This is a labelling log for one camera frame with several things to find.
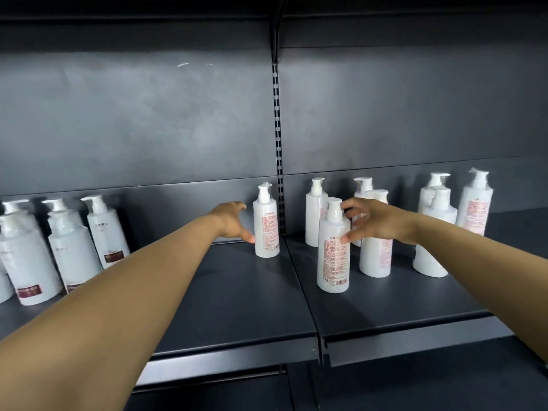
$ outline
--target hand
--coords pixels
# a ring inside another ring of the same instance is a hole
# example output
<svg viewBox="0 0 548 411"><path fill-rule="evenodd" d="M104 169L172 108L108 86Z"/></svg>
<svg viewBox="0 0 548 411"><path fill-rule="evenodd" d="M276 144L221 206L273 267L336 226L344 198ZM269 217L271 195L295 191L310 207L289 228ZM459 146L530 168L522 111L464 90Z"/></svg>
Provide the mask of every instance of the hand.
<svg viewBox="0 0 548 411"><path fill-rule="evenodd" d="M210 213L219 221L219 234L223 238L240 238L250 244L255 243L255 236L247 231L239 221L239 211L245 209L243 202L227 202L217 205Z"/></svg>
<svg viewBox="0 0 548 411"><path fill-rule="evenodd" d="M352 207L346 212L351 219L359 214L366 214L354 221L356 229L341 237L346 244L361 238L397 239L405 244L416 245L417 223L421 215L408 212L374 199L352 198L345 200L341 208Z"/></svg>

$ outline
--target person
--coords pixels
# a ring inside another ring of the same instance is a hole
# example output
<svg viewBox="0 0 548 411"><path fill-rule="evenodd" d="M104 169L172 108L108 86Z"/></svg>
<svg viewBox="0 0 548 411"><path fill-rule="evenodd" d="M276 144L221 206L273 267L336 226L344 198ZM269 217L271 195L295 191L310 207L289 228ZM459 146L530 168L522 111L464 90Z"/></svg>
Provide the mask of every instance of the person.
<svg viewBox="0 0 548 411"><path fill-rule="evenodd" d="M366 216L341 238L420 244L541 358L548 360L548 260L377 200L353 198ZM242 202L133 253L0 342L2 411L122 410L217 237L254 237Z"/></svg>

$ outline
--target maroon label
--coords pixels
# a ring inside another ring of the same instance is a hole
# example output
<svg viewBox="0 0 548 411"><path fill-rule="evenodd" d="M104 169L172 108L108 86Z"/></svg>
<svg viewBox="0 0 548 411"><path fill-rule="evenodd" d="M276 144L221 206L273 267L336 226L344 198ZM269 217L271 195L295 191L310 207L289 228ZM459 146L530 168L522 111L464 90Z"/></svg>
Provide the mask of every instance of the maroon label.
<svg viewBox="0 0 548 411"><path fill-rule="evenodd" d="M38 284L33 285L31 287L25 287L25 288L18 288L17 289L17 296L20 299L25 299L27 297L32 297L32 296L35 296L35 295L38 295L38 294L41 294L41 293L42 293L42 289L40 288L40 286Z"/></svg>
<svg viewBox="0 0 548 411"><path fill-rule="evenodd" d="M80 287L81 284L75 284L75 285L67 285L67 293L70 293L72 290L74 290L76 287Z"/></svg>
<svg viewBox="0 0 548 411"><path fill-rule="evenodd" d="M124 253L122 251L105 254L106 262L116 262L120 261L122 258L124 258Z"/></svg>

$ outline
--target person's right arm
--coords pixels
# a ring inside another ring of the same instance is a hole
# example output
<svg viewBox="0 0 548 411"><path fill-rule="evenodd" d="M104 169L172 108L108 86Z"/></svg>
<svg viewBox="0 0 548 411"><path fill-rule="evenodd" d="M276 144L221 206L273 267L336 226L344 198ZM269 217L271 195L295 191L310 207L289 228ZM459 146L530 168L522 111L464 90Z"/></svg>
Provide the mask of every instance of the person's right arm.
<svg viewBox="0 0 548 411"><path fill-rule="evenodd" d="M548 260L378 200L353 198L341 207L352 207L348 218L367 214L343 243L383 238L421 245L548 363Z"/></svg>

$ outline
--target bottle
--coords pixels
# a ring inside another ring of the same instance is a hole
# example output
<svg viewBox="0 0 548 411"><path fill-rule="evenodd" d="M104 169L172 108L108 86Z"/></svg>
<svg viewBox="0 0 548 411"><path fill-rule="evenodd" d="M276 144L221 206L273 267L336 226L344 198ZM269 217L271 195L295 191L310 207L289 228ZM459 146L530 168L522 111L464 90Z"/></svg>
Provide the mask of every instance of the bottle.
<svg viewBox="0 0 548 411"><path fill-rule="evenodd" d="M423 214L455 224L457 211L449 204L451 189L444 186L432 186L432 190L435 193L434 199L430 206L424 208ZM447 270L426 249L420 245L417 245L415 249L414 269L429 277L447 276Z"/></svg>
<svg viewBox="0 0 548 411"><path fill-rule="evenodd" d="M51 204L49 243L67 293L102 271L89 230L80 214L66 209L62 199L44 200Z"/></svg>
<svg viewBox="0 0 548 411"><path fill-rule="evenodd" d="M341 236L350 230L350 220L341 209L341 199L328 197L327 214L319 221L318 287L327 293L342 293L350 285L350 243Z"/></svg>
<svg viewBox="0 0 548 411"><path fill-rule="evenodd" d="M323 178L312 179L312 188L306 193L305 242L311 247L318 246L319 220L323 217L327 193L322 189Z"/></svg>
<svg viewBox="0 0 548 411"><path fill-rule="evenodd" d="M451 174L449 173L430 173L430 181L420 190L419 209L417 210L417 213L422 213L425 207L432 204L432 199L434 199L434 191L431 187L444 186L445 180L450 175Z"/></svg>
<svg viewBox="0 0 548 411"><path fill-rule="evenodd" d="M387 190L371 190L369 199L388 203ZM374 278L387 277L392 265L392 240L363 238L360 249L360 271Z"/></svg>
<svg viewBox="0 0 548 411"><path fill-rule="evenodd" d="M62 285L42 235L17 213L0 216L0 257L24 306L59 294Z"/></svg>
<svg viewBox="0 0 548 411"><path fill-rule="evenodd" d="M15 290L13 290L8 273L4 268L4 264L0 261L0 304L9 300L14 294Z"/></svg>
<svg viewBox="0 0 548 411"><path fill-rule="evenodd" d="M373 178L355 178L354 181L358 183L358 187L356 188L356 193L354 193L354 197L360 197L362 199L367 199L367 192L373 190ZM354 221L359 219L360 217L365 216L364 213L353 216L352 217L352 224L354 224ZM352 243L357 246L362 246L362 240L358 239L358 241L352 241Z"/></svg>
<svg viewBox="0 0 548 411"><path fill-rule="evenodd" d="M106 206L102 195L86 196L81 200L92 202L92 209L88 214L89 228L101 265L107 269L129 255L128 243L120 220L116 211Z"/></svg>
<svg viewBox="0 0 548 411"><path fill-rule="evenodd" d="M456 224L483 236L493 189L487 184L489 172L472 168L470 173L474 173L475 177L472 184L464 186L462 190Z"/></svg>
<svg viewBox="0 0 548 411"><path fill-rule="evenodd" d="M42 235L42 231L40 230L40 227L38 226L38 222L36 221L36 218L30 214L27 210L22 209L19 207L20 203L27 203L29 202L28 199L19 199L19 200L10 200L9 202L2 202L4 205L4 214L9 215L11 213L20 215L24 218L24 222L26 222L27 226L31 229L36 229L40 235Z"/></svg>
<svg viewBox="0 0 548 411"><path fill-rule="evenodd" d="M255 223L255 254L271 258L279 254L278 211L270 196L270 183L259 186L259 197L253 202Z"/></svg>

